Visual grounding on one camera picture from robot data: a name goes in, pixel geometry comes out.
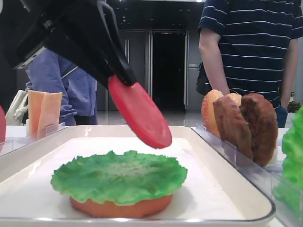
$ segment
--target navy striped polo shirt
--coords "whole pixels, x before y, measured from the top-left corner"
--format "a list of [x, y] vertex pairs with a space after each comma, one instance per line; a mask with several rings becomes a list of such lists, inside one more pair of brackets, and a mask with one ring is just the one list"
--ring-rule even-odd
[[221, 36], [231, 90], [259, 93], [280, 106], [284, 57], [290, 40], [303, 36], [300, 5], [301, 0], [206, 0], [198, 31], [205, 27]]

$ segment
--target white table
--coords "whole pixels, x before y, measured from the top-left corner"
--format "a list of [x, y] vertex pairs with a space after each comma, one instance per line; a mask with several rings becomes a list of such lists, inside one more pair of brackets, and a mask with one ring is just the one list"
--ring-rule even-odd
[[[279, 135], [278, 140], [281, 140], [283, 138], [283, 135], [288, 131], [289, 129], [279, 129]], [[25, 126], [7, 126], [7, 139], [19, 139], [26, 136], [26, 127]], [[281, 149], [278, 149], [277, 159], [279, 161], [283, 161], [285, 158], [285, 155], [282, 153]], [[282, 223], [279, 222], [276, 218], [273, 219], [268, 227], [285, 227]]]

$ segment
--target green lettuce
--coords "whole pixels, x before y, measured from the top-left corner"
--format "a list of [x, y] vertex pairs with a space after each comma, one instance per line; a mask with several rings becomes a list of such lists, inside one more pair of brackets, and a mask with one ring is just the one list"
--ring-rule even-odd
[[303, 108], [296, 113], [293, 126], [283, 136], [282, 151], [286, 154], [283, 162], [283, 179], [279, 186], [274, 188], [273, 194], [296, 215], [300, 215], [302, 197], [300, 189], [303, 189]]
[[171, 195], [187, 177], [187, 169], [174, 157], [139, 154], [135, 150], [116, 155], [74, 158], [55, 170], [51, 185], [55, 191], [78, 202], [88, 199], [118, 206]]

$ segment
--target hand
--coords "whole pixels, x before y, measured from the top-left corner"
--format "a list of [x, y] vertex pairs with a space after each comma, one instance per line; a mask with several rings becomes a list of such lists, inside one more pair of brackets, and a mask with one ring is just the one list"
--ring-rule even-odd
[[281, 98], [281, 106], [287, 110], [290, 98]]

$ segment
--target brown patty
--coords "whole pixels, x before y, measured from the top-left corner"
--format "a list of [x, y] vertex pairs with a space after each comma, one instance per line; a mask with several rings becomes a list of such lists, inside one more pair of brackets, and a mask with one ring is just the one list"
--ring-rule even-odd
[[94, 218], [143, 218], [163, 211], [170, 204], [171, 198], [172, 195], [167, 195], [154, 200], [143, 200], [131, 206], [117, 206], [109, 201], [103, 204], [92, 200], [80, 203], [71, 197], [71, 205]]
[[278, 137], [273, 105], [262, 95], [251, 93], [242, 97], [240, 110], [250, 127], [253, 161], [266, 166], [273, 157]]
[[253, 160], [251, 133], [238, 105], [228, 96], [214, 102], [214, 115], [220, 137], [235, 145], [240, 153]]
[[262, 95], [251, 93], [241, 99], [240, 108], [228, 96], [214, 102], [220, 137], [260, 166], [274, 154], [278, 137], [276, 112]]

